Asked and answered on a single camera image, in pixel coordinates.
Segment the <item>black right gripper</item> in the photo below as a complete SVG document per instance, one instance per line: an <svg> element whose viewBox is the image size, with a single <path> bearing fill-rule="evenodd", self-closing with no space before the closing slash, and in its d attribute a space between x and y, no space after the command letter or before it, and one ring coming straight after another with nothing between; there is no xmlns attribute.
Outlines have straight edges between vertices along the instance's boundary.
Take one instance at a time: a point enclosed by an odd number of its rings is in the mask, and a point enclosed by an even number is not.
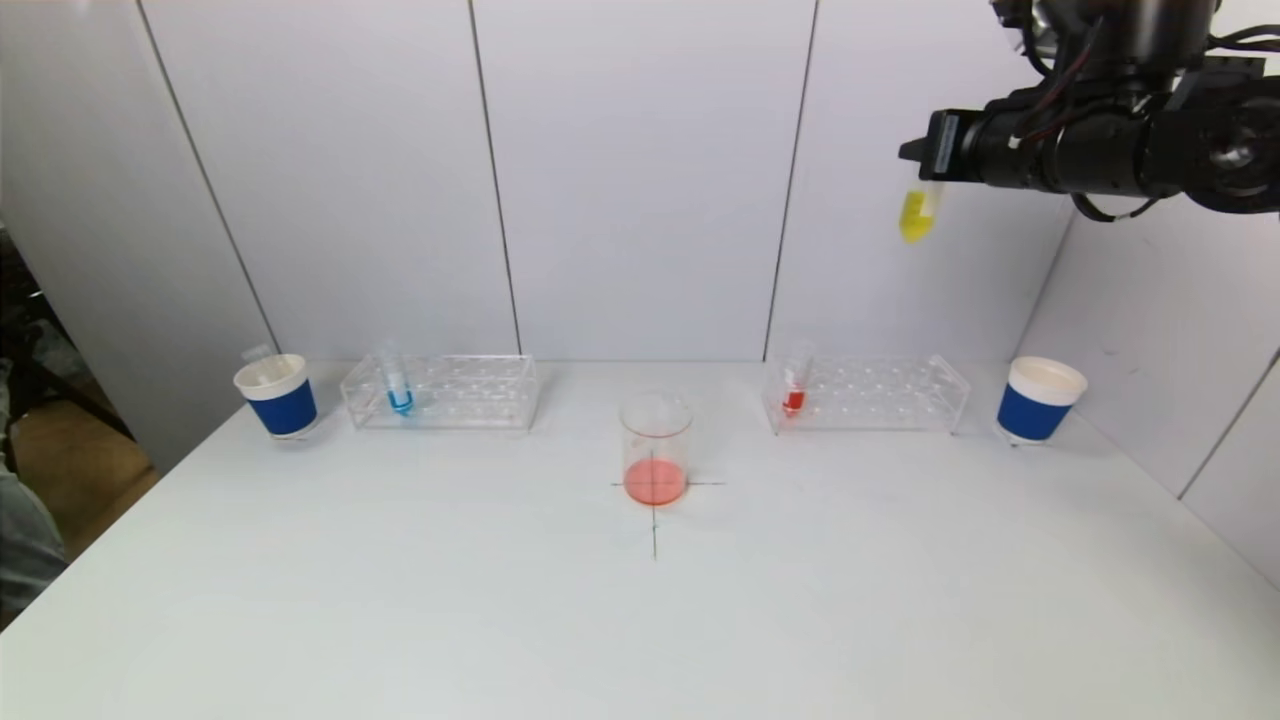
<svg viewBox="0 0 1280 720"><path fill-rule="evenodd" d="M916 163L924 182L1048 190L1038 146L1014 138L1018 118L1015 111L934 111L925 136L902 143L899 159Z"/></svg>

